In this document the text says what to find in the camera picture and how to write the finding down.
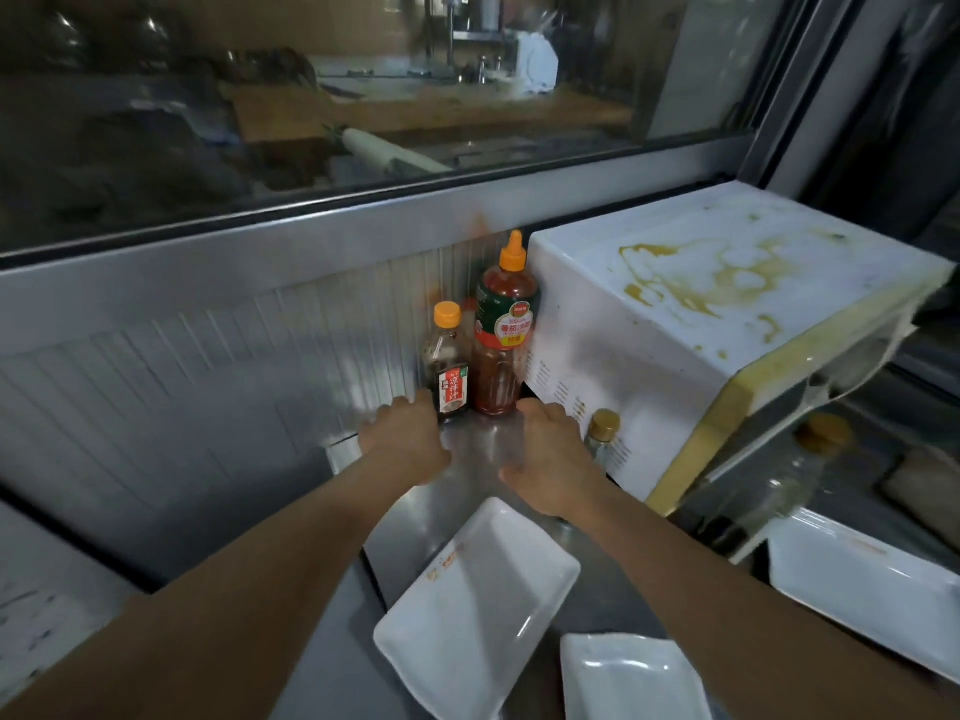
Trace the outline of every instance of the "yellowed edge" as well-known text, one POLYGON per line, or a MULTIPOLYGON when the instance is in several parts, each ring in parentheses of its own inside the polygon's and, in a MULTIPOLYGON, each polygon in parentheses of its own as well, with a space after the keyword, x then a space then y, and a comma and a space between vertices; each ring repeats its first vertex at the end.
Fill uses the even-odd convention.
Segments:
POLYGON ((747 419, 757 392, 775 380, 789 379, 787 386, 799 383, 887 323, 898 311, 911 304, 919 307, 950 279, 952 271, 951 266, 939 273, 939 282, 935 273, 928 272, 925 282, 912 280, 868 295, 738 371, 710 404, 690 439, 647 496, 646 504, 662 516, 673 513, 693 481, 747 419), (816 354, 816 362, 808 361, 811 354, 816 354))

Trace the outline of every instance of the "person's left hand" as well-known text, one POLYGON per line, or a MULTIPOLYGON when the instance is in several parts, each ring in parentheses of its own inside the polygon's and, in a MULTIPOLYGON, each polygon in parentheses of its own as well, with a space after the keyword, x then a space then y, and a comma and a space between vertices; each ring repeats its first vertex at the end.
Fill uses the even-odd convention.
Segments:
POLYGON ((433 399, 424 388, 413 404, 398 396, 389 407, 380 407, 373 423, 360 428, 360 449, 365 455, 389 454, 417 485, 425 485, 450 466, 450 452, 440 444, 433 399))

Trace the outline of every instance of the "white plate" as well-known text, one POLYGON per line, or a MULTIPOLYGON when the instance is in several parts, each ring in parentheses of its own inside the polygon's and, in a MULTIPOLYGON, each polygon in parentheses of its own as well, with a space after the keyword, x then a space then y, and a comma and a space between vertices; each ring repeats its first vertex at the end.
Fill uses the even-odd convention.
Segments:
POLYGON ((567 720, 711 720, 700 675, 675 641, 567 634, 559 662, 567 720))
POLYGON ((770 583, 960 683, 960 576, 811 510, 770 534, 770 583))
POLYGON ((373 641, 439 720, 490 720, 579 575, 576 558, 491 497, 380 620, 373 641))

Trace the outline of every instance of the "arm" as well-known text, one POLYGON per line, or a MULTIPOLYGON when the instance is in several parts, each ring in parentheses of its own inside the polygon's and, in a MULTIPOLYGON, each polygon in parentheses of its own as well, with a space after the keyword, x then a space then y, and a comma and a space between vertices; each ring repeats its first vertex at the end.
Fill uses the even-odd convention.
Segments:
POLYGON ((381 407, 364 457, 132 606, 0 717, 262 720, 367 536, 450 464, 429 394, 381 407))
POLYGON ((737 720, 946 718, 933 686, 763 585, 606 479, 558 404, 520 402, 526 462, 502 479, 617 560, 737 720))

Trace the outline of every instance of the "orange nozzle cap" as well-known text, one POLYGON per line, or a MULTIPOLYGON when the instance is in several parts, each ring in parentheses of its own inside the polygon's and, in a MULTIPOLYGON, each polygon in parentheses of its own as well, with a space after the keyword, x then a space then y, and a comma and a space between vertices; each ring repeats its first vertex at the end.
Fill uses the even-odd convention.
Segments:
POLYGON ((510 242, 500 250, 500 267, 507 273, 519 273, 526 267, 527 251, 523 249, 521 230, 510 232, 510 242))
POLYGON ((460 306, 452 300, 442 300, 433 307, 433 323, 440 328, 460 326, 460 306))

